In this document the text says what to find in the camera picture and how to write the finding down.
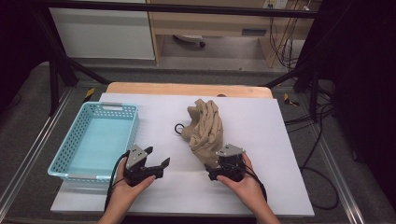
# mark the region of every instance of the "cabinet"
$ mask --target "cabinet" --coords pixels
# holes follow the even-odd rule
[[[263,0],[147,0],[147,2],[150,4],[252,8],[261,8],[264,4]],[[312,10],[317,10],[320,6],[320,1],[309,2],[289,0],[286,8],[302,10],[304,6],[310,4]],[[259,31],[251,36],[256,36],[259,39],[269,67],[279,66],[274,48],[270,44],[271,21],[268,17],[150,12],[149,19],[157,63],[161,62],[164,35],[241,36],[245,35],[244,31],[252,30]],[[292,25],[293,20],[291,18],[274,18],[273,25],[276,28],[273,29],[273,37],[276,48],[283,45],[291,33],[293,33],[294,39],[306,39],[313,20],[299,19],[296,21],[295,29]]]
[[[70,57],[154,60],[147,12],[66,8],[50,12]]]

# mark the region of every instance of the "teal plastic basket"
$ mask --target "teal plastic basket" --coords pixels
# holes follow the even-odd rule
[[[108,182],[117,159],[134,143],[137,105],[87,102],[78,111],[48,174]]]

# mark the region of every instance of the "crumpled towel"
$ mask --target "crumpled towel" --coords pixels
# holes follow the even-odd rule
[[[211,168],[218,166],[216,152],[223,145],[223,127],[219,108],[212,100],[205,103],[202,99],[195,101],[196,106],[187,107],[191,124],[184,127],[181,136],[190,142],[192,153],[202,164]]]

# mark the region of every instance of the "hand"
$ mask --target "hand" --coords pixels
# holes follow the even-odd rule
[[[242,157],[245,165],[253,169],[248,155],[243,153]],[[259,223],[279,223],[279,220],[265,201],[259,183],[251,175],[245,174],[244,178],[239,182],[235,182],[224,175],[218,175],[218,181],[229,187],[239,197]]]
[[[126,159],[123,158],[117,171],[116,181],[114,182],[116,184],[113,187],[107,210],[98,223],[121,223],[137,196],[148,188],[155,179],[155,176],[152,175],[134,187],[129,186],[123,179],[125,163]]]

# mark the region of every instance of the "gray carpet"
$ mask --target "gray carpet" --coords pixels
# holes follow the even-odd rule
[[[206,47],[180,42],[171,36],[165,38],[163,63],[155,66],[151,63],[142,66],[135,62],[128,64],[93,65],[93,71],[114,81],[133,82],[173,82],[195,84],[241,84],[257,86],[264,84],[285,69],[268,69],[263,66],[262,53],[257,41],[243,38],[233,41],[232,38],[206,37]],[[217,46],[217,51],[210,46]],[[100,215],[61,215],[51,213],[50,207],[56,190],[62,181],[48,176],[47,169],[64,140],[73,119],[75,118],[85,94],[94,85],[96,91],[92,101],[97,101],[106,86],[92,83],[92,79],[78,74],[81,84],[72,92],[58,124],[55,126],[48,142],[42,148],[30,174],[21,187],[14,203],[8,210],[4,223],[66,223],[76,221],[95,221]],[[291,89],[293,80],[274,88],[273,94],[279,101],[284,120],[297,119],[305,112],[301,106],[285,105],[283,93],[287,92],[292,101],[299,101],[305,95],[296,95]],[[50,78],[46,66],[37,67],[20,90],[21,101],[0,115],[0,192],[4,192],[31,145],[44,126],[50,112]],[[305,124],[288,126],[292,131]],[[337,119],[329,116],[323,120],[323,137],[326,139],[338,165],[349,185],[367,223],[396,223],[395,211],[390,207],[380,187],[376,184],[367,165],[352,160],[351,151],[338,125]],[[290,141],[297,162],[301,165],[314,145],[316,138],[310,127],[290,133]],[[319,150],[313,154],[309,167],[329,176]],[[303,172],[310,200],[319,206],[332,205],[335,198],[330,185],[319,175],[310,171]],[[314,208],[315,216],[308,218],[282,218],[283,223],[349,223],[344,206],[340,203],[333,210]],[[202,219],[202,218],[128,218],[133,223],[252,223],[251,219]]]
[[[227,73],[221,72],[199,75],[199,72],[193,71],[168,71],[164,76],[159,75],[154,70],[139,71],[104,71],[110,77],[118,77],[118,81],[153,81],[153,82],[192,82],[192,83],[217,83],[227,84],[229,82],[242,82],[242,84],[255,85],[267,80],[257,76],[254,73]],[[47,169],[52,161],[59,145],[62,143],[71,122],[76,116],[82,100],[88,90],[88,87],[78,87],[73,91],[70,102],[61,116],[58,124],[47,144],[41,151],[31,173],[23,184],[21,191],[10,207],[6,220],[8,218],[30,218],[32,219],[52,219],[52,220],[78,220],[94,221],[99,215],[82,216],[82,215],[60,215],[51,213],[50,207],[56,195],[56,189],[60,186],[61,180],[47,175]],[[100,93],[105,91],[106,87],[97,88],[92,97],[92,101],[97,101]],[[21,91],[21,102],[1,115],[1,146],[2,146],[2,167],[1,167],[1,185],[2,191],[7,186],[9,179],[15,174],[19,164],[22,162],[27,150],[35,141],[39,130],[43,127],[50,111],[49,98],[49,75],[46,67],[37,67],[32,75],[26,81]],[[293,92],[289,92],[292,101],[298,101]],[[274,96],[279,101],[279,106],[284,120],[296,119],[304,115],[300,106],[283,104],[283,93],[274,90]],[[375,183],[370,171],[364,163],[354,162],[351,152],[348,150],[347,143],[337,125],[336,118],[327,117],[324,120],[324,136],[330,144],[332,152],[337,159],[342,172],[346,178],[350,189],[357,201],[363,217],[367,223],[395,223],[396,216],[389,206],[389,203],[382,191]],[[312,130],[307,127],[300,131],[290,133],[290,141],[293,146],[296,159],[301,164],[309,153],[310,148],[315,142]],[[327,169],[323,159],[316,151],[308,163],[312,168],[327,174]],[[312,203],[321,206],[328,206],[334,202],[334,194],[329,184],[318,175],[310,172],[304,172],[304,182]],[[282,218],[285,223],[306,222],[306,223],[348,223],[348,218],[343,205],[339,204],[335,209],[326,211],[315,208],[315,217],[304,219]]]

